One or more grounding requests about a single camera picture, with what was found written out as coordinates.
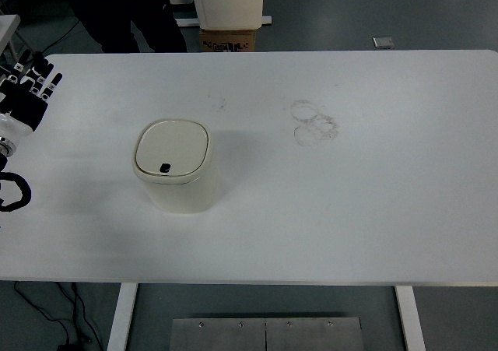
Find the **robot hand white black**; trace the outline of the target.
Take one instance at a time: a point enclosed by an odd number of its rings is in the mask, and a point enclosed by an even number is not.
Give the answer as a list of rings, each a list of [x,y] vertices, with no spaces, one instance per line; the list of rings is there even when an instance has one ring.
[[[30,52],[24,51],[1,80],[1,137],[10,142],[36,131],[62,80],[62,74],[54,74],[54,65],[46,58],[36,55],[29,64],[29,57]]]

